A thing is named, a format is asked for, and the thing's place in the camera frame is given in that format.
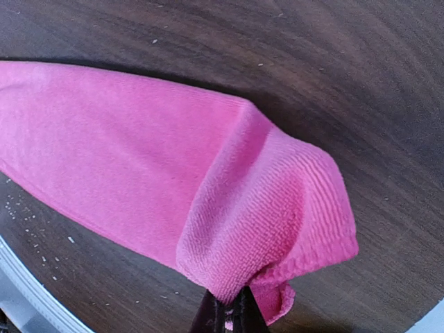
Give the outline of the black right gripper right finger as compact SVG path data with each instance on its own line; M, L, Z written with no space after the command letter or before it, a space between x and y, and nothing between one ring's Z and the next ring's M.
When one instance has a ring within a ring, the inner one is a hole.
M234 333L269 333L268 326L249 286L238 293L232 303Z

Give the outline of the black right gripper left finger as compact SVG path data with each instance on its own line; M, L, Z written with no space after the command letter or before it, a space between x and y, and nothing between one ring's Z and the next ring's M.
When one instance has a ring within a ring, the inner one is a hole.
M225 305L206 291L194 317L189 333L224 333Z

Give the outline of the pink towel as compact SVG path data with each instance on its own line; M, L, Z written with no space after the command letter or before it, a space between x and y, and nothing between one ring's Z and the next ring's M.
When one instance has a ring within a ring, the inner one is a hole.
M87 229L201 285L216 307L248 292L261 320L294 277L353 258L355 220L322 149L246 99L156 78L1 63L1 171Z

